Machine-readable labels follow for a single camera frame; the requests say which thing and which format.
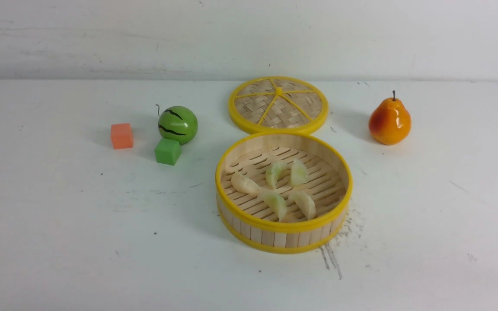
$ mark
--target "white table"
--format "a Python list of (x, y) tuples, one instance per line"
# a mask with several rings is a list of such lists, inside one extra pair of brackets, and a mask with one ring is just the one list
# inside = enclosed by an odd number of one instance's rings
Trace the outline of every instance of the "white table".
[[(354, 192), (332, 253), (298, 255), (217, 217), (239, 83), (0, 81), (0, 311), (498, 310), (498, 83), (312, 82)], [(387, 147), (367, 119), (392, 90), (413, 129)], [(155, 104), (199, 118), (174, 167)], [(123, 122), (134, 147), (113, 150)]]

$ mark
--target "yellow spoke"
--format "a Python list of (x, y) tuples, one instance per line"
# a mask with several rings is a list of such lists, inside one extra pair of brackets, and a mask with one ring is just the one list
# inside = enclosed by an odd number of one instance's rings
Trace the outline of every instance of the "yellow spoke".
[(270, 102), (270, 104), (268, 105), (268, 107), (266, 108), (264, 114), (262, 114), (261, 119), (259, 120), (259, 122), (257, 123), (257, 125), (261, 125), (262, 120), (265, 119), (265, 116), (268, 114), (268, 111), (270, 110), (270, 108), (272, 107), (272, 105), (274, 105), (274, 102), (275, 102), (275, 100), (277, 98), (278, 98), (278, 95), (275, 95), (274, 98), (272, 99), (272, 101)]
[(264, 93), (251, 93), (251, 94), (244, 94), (244, 95), (239, 95), (234, 97), (234, 99), (242, 98), (242, 97), (249, 97), (249, 96), (258, 96), (258, 95), (274, 95), (275, 93), (269, 93), (269, 92), (264, 92)]
[(289, 93), (316, 93), (316, 91), (313, 91), (313, 90), (296, 90), (296, 91), (287, 91), (287, 92), (284, 92), (284, 94), (289, 94)]
[(301, 114), (303, 114), (303, 116), (306, 116), (306, 118), (308, 118), (310, 121), (312, 121), (312, 118), (310, 118), (310, 116), (308, 114), (306, 114), (306, 112), (303, 111), (303, 109), (301, 109), (301, 107), (299, 107), (299, 105), (295, 104), (291, 99), (289, 99), (288, 97), (285, 97), (283, 95), (280, 95), (282, 96), (283, 99), (287, 100), (287, 102), (289, 102), (289, 104), (292, 104), (293, 107), (297, 108), (297, 110), (299, 110), (301, 112)]

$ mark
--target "dark stain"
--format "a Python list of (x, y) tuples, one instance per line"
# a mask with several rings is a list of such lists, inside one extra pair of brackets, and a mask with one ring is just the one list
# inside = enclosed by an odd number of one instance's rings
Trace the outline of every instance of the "dark stain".
[(202, 185), (203, 183), (199, 183), (199, 184), (197, 184), (197, 185), (192, 185), (192, 186), (189, 186), (189, 187), (190, 187), (190, 188), (195, 188), (195, 187), (197, 187), (197, 186)]
[(152, 193), (155, 194), (167, 194), (167, 193), (185, 193), (185, 191), (157, 191), (157, 190), (150, 190)]
[(461, 187), (461, 186), (457, 185), (456, 183), (453, 183), (452, 181), (449, 181), (449, 183), (452, 183), (453, 185), (455, 185), (457, 188), (461, 189), (461, 190), (462, 190), (462, 191), (464, 191), (465, 193), (470, 194), (470, 193), (468, 192), (468, 190), (466, 190), (466, 189), (464, 189), (463, 187)]
[(324, 260), (324, 264), (326, 264), (326, 269), (330, 270), (330, 265), (328, 264), (328, 260), (326, 259), (326, 254), (324, 253), (323, 246), (320, 246), (320, 252), (322, 253), (322, 259)]
[(334, 266), (334, 269), (336, 269), (338, 271), (339, 279), (341, 280), (343, 278), (342, 277), (342, 270), (339, 267), (338, 260), (335, 259), (335, 254), (334, 254), (334, 251), (332, 250), (332, 247), (330, 246), (330, 243), (327, 243), (324, 247), (326, 248), (326, 252), (328, 252), (328, 257), (330, 257), (330, 262)]

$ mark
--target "bamboo steamer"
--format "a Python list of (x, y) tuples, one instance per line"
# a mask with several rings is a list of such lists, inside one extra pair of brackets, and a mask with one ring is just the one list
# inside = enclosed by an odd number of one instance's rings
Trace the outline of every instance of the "bamboo steamer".
[[(269, 189), (265, 170), (274, 161), (291, 163), (300, 159), (310, 180), (293, 189), (289, 169), (277, 183), (277, 192), (286, 199), (294, 222), (278, 222), (277, 216), (257, 195), (235, 191), (231, 175), (235, 171)], [(307, 252), (326, 244), (340, 230), (352, 192), (350, 169), (343, 157), (322, 140), (289, 129), (260, 132), (231, 146), (216, 168), (216, 202), (227, 229), (241, 242), (258, 250), (279, 254)], [(307, 220), (293, 201), (291, 191), (302, 190), (312, 197), (317, 217)]]
[(285, 130), (311, 134), (326, 122), (328, 101), (310, 83), (271, 76), (237, 87), (228, 111), (234, 124), (249, 134)]

